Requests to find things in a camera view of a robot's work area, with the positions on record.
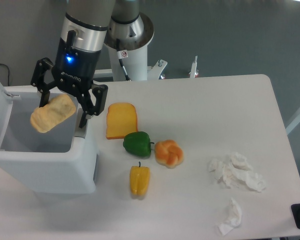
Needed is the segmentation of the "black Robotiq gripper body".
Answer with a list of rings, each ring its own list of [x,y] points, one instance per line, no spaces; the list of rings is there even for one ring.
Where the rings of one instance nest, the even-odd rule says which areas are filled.
[[[52,76],[56,87],[77,99],[89,99],[93,75],[108,29],[108,17],[64,17]]]

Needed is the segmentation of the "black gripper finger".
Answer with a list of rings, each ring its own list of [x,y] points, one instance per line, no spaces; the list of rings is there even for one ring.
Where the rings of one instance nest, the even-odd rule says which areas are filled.
[[[105,84],[93,84],[91,93],[95,97],[95,103],[93,103],[89,91],[81,93],[77,99],[83,110],[79,123],[80,128],[86,126],[88,116],[99,116],[103,112],[108,94],[108,86]]]
[[[33,87],[36,87],[37,91],[41,94],[39,103],[40,108],[49,103],[50,90],[56,87],[54,80],[50,83],[45,82],[45,74],[47,71],[52,70],[53,66],[53,62],[49,58],[44,57],[36,62],[34,68],[30,84]]]

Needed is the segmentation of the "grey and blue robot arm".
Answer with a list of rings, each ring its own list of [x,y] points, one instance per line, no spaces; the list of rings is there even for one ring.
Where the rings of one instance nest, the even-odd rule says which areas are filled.
[[[105,107],[108,87],[95,85],[93,76],[109,24],[131,24],[140,16],[137,0],[70,0],[55,61],[37,61],[31,85],[41,94],[39,106],[48,104],[50,90],[75,97],[83,109],[79,127],[87,116],[98,116]]]

